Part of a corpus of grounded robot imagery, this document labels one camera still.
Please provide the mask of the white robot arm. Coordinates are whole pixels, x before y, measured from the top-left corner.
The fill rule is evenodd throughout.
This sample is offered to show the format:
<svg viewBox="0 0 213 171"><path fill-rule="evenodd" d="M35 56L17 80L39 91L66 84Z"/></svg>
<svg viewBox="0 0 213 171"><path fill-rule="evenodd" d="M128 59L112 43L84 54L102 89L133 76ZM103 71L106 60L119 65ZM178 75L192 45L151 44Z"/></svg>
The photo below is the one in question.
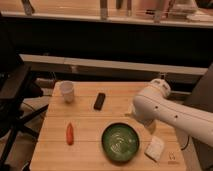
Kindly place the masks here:
<svg viewBox="0 0 213 171"><path fill-rule="evenodd" d="M213 147L213 113L172 102L170 93L164 79L150 81L133 98L136 120L144 125L160 120Z"/></svg>

